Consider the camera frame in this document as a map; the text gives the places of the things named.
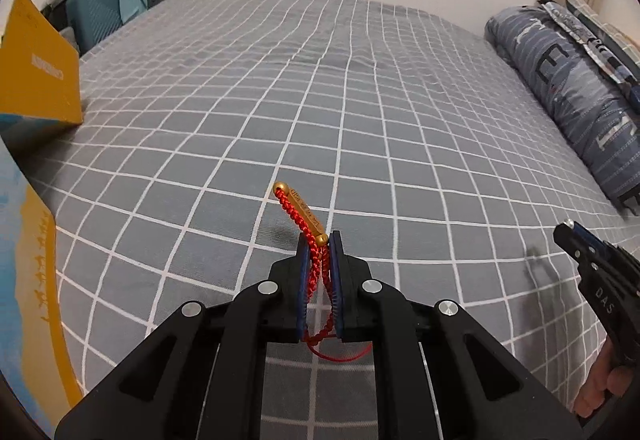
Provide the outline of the person's right hand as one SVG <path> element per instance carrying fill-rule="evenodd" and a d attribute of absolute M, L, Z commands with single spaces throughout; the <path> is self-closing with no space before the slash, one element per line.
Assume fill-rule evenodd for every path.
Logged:
<path fill-rule="evenodd" d="M 574 413 L 579 417 L 588 418 L 601 408 L 607 392 L 615 397 L 622 397 L 633 378 L 634 372 L 631 368 L 615 363 L 614 346 L 611 338 L 606 338 L 587 379 L 578 391 L 574 401 Z"/>

